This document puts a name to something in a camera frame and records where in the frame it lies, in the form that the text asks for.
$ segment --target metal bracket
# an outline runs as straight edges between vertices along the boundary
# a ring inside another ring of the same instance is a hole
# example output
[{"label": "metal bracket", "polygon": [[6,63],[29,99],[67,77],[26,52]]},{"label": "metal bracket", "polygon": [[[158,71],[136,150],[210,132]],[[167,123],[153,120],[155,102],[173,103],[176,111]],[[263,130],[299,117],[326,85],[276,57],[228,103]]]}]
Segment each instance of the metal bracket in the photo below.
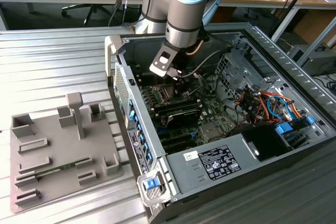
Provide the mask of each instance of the metal bracket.
[{"label": "metal bracket", "polygon": [[119,35],[111,35],[105,38],[105,72],[107,78],[111,77],[111,52],[116,54],[123,46]]},{"label": "metal bracket", "polygon": [[149,70],[158,76],[164,77],[177,53],[178,52],[174,49],[163,45],[155,56],[151,66],[149,67]]},{"label": "metal bracket", "polygon": [[[151,207],[153,205],[156,205],[158,203],[163,203],[163,202],[167,202],[171,199],[172,194],[170,191],[170,188],[168,186],[168,182],[166,181],[165,176],[163,176],[163,171],[159,165],[159,162],[156,163],[155,167],[148,173],[140,175],[136,181],[138,188],[139,188],[139,192],[140,192],[140,196],[142,199],[143,204],[146,207]],[[148,180],[148,179],[153,179],[158,177],[161,183],[161,186],[164,187],[164,190],[162,190],[160,192],[154,191],[154,190],[160,190],[160,188],[155,188],[155,189],[151,189],[146,191],[144,189],[143,183]]]}]

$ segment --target cable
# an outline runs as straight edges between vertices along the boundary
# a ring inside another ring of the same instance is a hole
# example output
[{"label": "cable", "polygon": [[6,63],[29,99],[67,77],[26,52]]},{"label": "cable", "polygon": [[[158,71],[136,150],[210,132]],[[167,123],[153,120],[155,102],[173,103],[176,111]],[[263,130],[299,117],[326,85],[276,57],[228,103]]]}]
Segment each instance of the cable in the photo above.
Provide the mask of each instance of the cable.
[{"label": "cable", "polygon": [[313,79],[320,81],[320,82],[322,83],[322,85],[323,85],[325,88],[327,88],[327,86],[324,84],[324,82],[323,82],[322,80],[318,79],[317,77],[313,77]]},{"label": "cable", "polygon": [[268,101],[267,101],[267,108],[268,108],[268,110],[269,110],[269,112],[272,114],[272,115],[274,115],[274,116],[276,116],[278,119],[280,119],[280,122],[282,123],[282,118],[278,115],[278,114],[276,114],[276,113],[273,113],[273,111],[270,109],[270,107],[269,107],[269,103],[270,103],[270,100],[272,99],[272,97],[270,97],[269,99],[268,99]]},{"label": "cable", "polygon": [[327,77],[329,78],[330,80],[332,81],[328,81],[327,84],[324,84],[324,82],[320,79],[318,79],[317,77],[313,77],[315,80],[318,80],[322,83],[322,85],[326,88],[326,89],[329,89],[329,91],[333,94],[333,95],[336,95],[336,81],[331,79],[330,77]]},{"label": "cable", "polygon": [[[273,96],[278,96],[281,97],[287,101],[291,101],[291,99],[289,99],[288,97],[284,97],[282,94],[273,94],[271,92],[267,92],[267,91],[263,91],[262,94],[267,95],[268,97],[273,97]],[[299,111],[297,110],[297,108],[295,107],[295,104],[292,103],[290,106],[292,106],[294,114],[296,115],[296,117],[298,118],[302,118],[301,114],[299,113]]]},{"label": "cable", "polygon": [[[283,8],[281,9],[281,11],[280,11],[280,13],[279,13],[279,15],[278,15],[279,18],[281,18],[281,14],[282,14],[282,12],[284,11],[284,9],[286,8],[286,5],[287,5],[288,1],[289,1],[289,0],[286,0],[285,4],[283,5]],[[275,25],[277,22],[278,22],[278,19],[276,18],[276,20],[274,20],[274,22],[273,22],[273,24],[272,24],[272,26],[271,26],[271,28],[270,28],[270,30],[269,30],[270,33],[271,33],[271,31],[273,30],[274,25]]]},{"label": "cable", "polygon": [[262,107],[264,108],[264,112],[266,113],[266,119],[269,119],[268,109],[266,108],[266,105],[265,105],[264,101],[262,100],[262,98],[259,97],[259,99],[260,99],[260,104],[262,105]]},{"label": "cable", "polygon": [[151,0],[148,0],[148,6],[147,6],[147,10],[146,10],[146,14],[145,14],[145,16],[143,16],[143,17],[142,17],[141,19],[139,19],[138,21],[132,23],[132,24],[131,24],[132,26],[136,25],[137,23],[139,23],[139,22],[143,21],[145,18],[147,18],[147,15],[148,15],[148,12],[149,12],[149,7],[150,7],[150,5],[151,5]]},{"label": "cable", "polygon": [[223,50],[217,50],[215,52],[213,52],[212,54],[210,54],[208,57],[206,57],[201,64],[199,64],[193,71],[191,71],[190,73],[185,74],[184,76],[181,76],[181,78],[186,78],[191,76],[192,74],[194,74],[208,59],[210,59],[211,57],[215,56],[216,54],[218,54],[219,52],[223,52]]},{"label": "cable", "polygon": [[121,4],[122,4],[122,0],[116,0],[115,5],[114,5],[114,12],[113,12],[107,26],[111,25],[111,21],[112,21],[113,17],[115,16],[115,14],[117,13],[117,10],[119,9]]},{"label": "cable", "polygon": [[230,42],[227,42],[225,40],[222,40],[222,39],[219,39],[216,35],[213,35],[212,33],[208,32],[208,31],[205,31],[206,34],[208,34],[210,37],[213,37],[214,39],[217,39],[221,42],[224,42],[224,43],[227,43],[228,45],[232,46],[232,44]]},{"label": "cable", "polygon": [[197,53],[199,51],[199,49],[201,48],[201,45],[203,44],[203,42],[204,41],[201,40],[194,51],[192,51],[192,52],[186,52],[185,54],[188,55],[188,56],[194,55],[195,53]]},{"label": "cable", "polygon": [[286,102],[282,97],[279,97],[279,96],[277,96],[277,95],[274,95],[274,96],[270,97],[270,98],[268,99],[268,101],[267,101],[267,108],[268,108],[269,112],[270,112],[272,115],[276,116],[277,118],[281,118],[281,117],[278,116],[277,114],[273,113],[273,111],[270,109],[269,104],[270,104],[270,100],[271,100],[272,98],[278,98],[280,101],[282,101],[282,102],[285,104],[286,109],[287,109],[287,111],[288,111],[290,117],[291,117],[292,119],[296,119],[296,118],[297,118],[297,117],[295,116],[295,114],[291,111],[291,109],[288,107],[287,102]]},{"label": "cable", "polygon": [[123,15],[122,15],[122,24],[124,24],[124,21],[125,21],[125,15],[126,15],[126,9],[127,9],[127,2],[128,2],[128,0],[125,1],[124,13],[123,13]]},{"label": "cable", "polygon": [[[292,8],[295,6],[295,4],[296,4],[297,1],[298,1],[298,0],[293,0],[293,1],[290,3],[290,5],[288,6],[288,8],[287,8],[287,10],[286,10],[285,15],[280,19],[279,24],[281,24],[281,23],[285,20],[285,18],[287,17],[287,15],[289,14],[289,12],[292,10]],[[277,29],[278,29],[278,26],[275,26],[275,27],[270,31],[270,33],[268,34],[268,37],[271,38],[271,37],[274,35],[274,33],[277,31]]]}]

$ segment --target black cable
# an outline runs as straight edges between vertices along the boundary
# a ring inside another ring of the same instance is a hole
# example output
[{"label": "black cable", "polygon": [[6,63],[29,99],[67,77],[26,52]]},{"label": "black cable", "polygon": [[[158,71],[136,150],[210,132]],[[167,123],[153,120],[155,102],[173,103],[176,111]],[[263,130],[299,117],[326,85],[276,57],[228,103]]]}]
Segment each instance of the black cable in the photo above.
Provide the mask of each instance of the black cable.
[{"label": "black cable", "polygon": [[239,118],[239,115],[238,115],[238,112],[237,112],[237,107],[238,107],[238,105],[235,106],[235,110],[236,110],[236,114],[237,114],[237,120],[236,120],[236,123],[238,123],[238,118]]},{"label": "black cable", "polygon": [[125,21],[125,15],[126,15],[126,10],[127,10],[127,2],[128,2],[128,0],[126,0],[126,2],[125,2],[125,9],[124,9],[124,13],[123,13],[123,15],[122,15],[122,24],[124,24],[124,21]]},{"label": "black cable", "polygon": [[232,44],[230,42],[222,40],[222,39],[218,38],[216,35],[213,35],[212,33],[208,32],[208,31],[205,31],[205,33],[208,34],[210,37],[213,37],[214,39],[217,39],[217,40],[219,40],[221,42],[227,43],[228,45],[232,46]]},{"label": "black cable", "polygon": [[146,10],[146,14],[145,16],[142,17],[142,19],[139,19],[138,21],[132,23],[131,25],[136,25],[137,23],[139,23],[140,21],[143,21],[145,18],[147,18],[148,12],[149,12],[149,7],[151,5],[151,0],[148,0],[148,6],[147,6],[147,10]]},{"label": "black cable", "polygon": [[235,99],[232,97],[228,97],[228,98],[222,99],[220,102],[223,103],[225,100],[234,101]]},{"label": "black cable", "polygon": [[327,78],[331,81],[336,81],[335,79],[332,79],[329,74],[326,74]]},{"label": "black cable", "polygon": [[[280,19],[279,23],[278,24],[281,24],[283,22],[283,20],[287,17],[288,13],[292,10],[293,6],[296,4],[298,0],[293,0],[290,5],[288,6],[287,10],[286,10],[286,13],[285,15]],[[268,37],[272,37],[273,34],[276,32],[276,30],[278,29],[278,26],[275,26],[271,31],[270,33],[268,34]]]},{"label": "black cable", "polygon": [[322,80],[318,79],[317,77],[313,77],[313,79],[320,81],[325,88],[328,88]]},{"label": "black cable", "polygon": [[107,26],[110,26],[111,21],[112,21],[113,17],[115,16],[115,14],[117,13],[117,10],[119,9],[121,4],[122,4],[122,0],[116,0],[115,5],[114,5],[114,12],[113,12]]},{"label": "black cable", "polygon": [[[280,14],[278,15],[279,18],[281,18],[281,14],[282,14],[282,12],[284,11],[284,9],[286,8],[286,5],[287,5],[288,1],[289,1],[289,0],[286,0],[285,4],[283,5],[283,8],[281,9]],[[274,22],[273,22],[273,24],[272,24],[272,26],[271,26],[271,28],[270,28],[270,31],[269,31],[270,33],[272,32],[272,30],[273,30],[273,28],[274,28],[274,25],[277,23],[277,21],[278,21],[278,18],[276,18],[276,20],[274,20]]]}]

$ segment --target motherboard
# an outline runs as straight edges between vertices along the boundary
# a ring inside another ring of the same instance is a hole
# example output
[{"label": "motherboard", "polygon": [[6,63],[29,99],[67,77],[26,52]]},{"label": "motherboard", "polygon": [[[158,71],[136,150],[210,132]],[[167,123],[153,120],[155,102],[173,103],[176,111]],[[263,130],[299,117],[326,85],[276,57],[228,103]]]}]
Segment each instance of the motherboard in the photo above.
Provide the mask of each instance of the motherboard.
[{"label": "motherboard", "polygon": [[143,85],[140,92],[169,154],[224,138],[237,125],[217,97],[211,77]]}]

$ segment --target blue connector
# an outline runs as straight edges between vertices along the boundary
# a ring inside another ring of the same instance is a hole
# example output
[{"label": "blue connector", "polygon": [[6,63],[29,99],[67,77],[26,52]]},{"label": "blue connector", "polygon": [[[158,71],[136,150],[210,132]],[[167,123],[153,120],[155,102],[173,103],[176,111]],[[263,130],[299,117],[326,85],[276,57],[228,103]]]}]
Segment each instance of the blue connector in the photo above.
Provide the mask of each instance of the blue connector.
[{"label": "blue connector", "polygon": [[160,181],[158,178],[151,178],[143,182],[145,190],[154,189],[160,186]]},{"label": "blue connector", "polygon": [[146,138],[143,133],[140,134],[140,143],[144,144],[146,142]]},{"label": "blue connector", "polygon": [[148,150],[149,150],[148,143],[145,143],[143,145],[143,152],[144,152],[144,154],[146,154]]},{"label": "blue connector", "polygon": [[133,120],[134,120],[134,117],[135,117],[135,111],[132,110],[131,113],[130,113],[130,115],[128,116],[128,118],[129,118],[131,121],[133,121]]},{"label": "blue connector", "polygon": [[293,130],[292,126],[289,123],[281,123],[277,126],[277,130],[280,134],[285,134]]},{"label": "blue connector", "polygon": [[312,116],[308,116],[307,117],[307,121],[310,123],[310,124],[313,124],[315,122],[315,119],[312,117]]},{"label": "blue connector", "polygon": [[147,153],[146,159],[147,159],[149,164],[151,164],[153,162],[153,156],[150,152]]}]

